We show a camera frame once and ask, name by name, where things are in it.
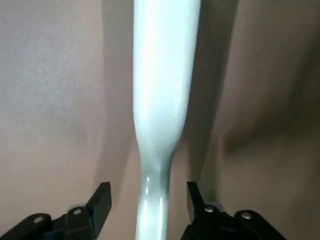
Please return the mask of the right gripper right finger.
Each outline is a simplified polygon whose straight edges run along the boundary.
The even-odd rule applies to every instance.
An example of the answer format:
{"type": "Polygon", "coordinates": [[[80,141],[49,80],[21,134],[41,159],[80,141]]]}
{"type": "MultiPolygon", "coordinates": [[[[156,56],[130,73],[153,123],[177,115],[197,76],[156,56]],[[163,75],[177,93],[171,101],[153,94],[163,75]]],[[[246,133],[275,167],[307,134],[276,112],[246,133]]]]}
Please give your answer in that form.
{"type": "Polygon", "coordinates": [[[259,213],[245,209],[233,216],[216,204],[206,204],[195,181],[187,182],[193,206],[193,221],[182,236],[182,240],[284,240],[259,213]]]}

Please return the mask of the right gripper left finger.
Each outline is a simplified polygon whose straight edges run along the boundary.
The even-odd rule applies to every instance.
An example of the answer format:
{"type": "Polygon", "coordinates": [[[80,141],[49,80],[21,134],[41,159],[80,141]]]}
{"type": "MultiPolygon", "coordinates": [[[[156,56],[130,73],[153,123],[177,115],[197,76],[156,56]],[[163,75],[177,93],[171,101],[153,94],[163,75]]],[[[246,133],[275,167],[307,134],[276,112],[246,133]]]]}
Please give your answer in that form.
{"type": "Polygon", "coordinates": [[[96,240],[112,208],[111,184],[102,182],[89,201],[56,219],[34,213],[21,220],[2,240],[96,240]]]}

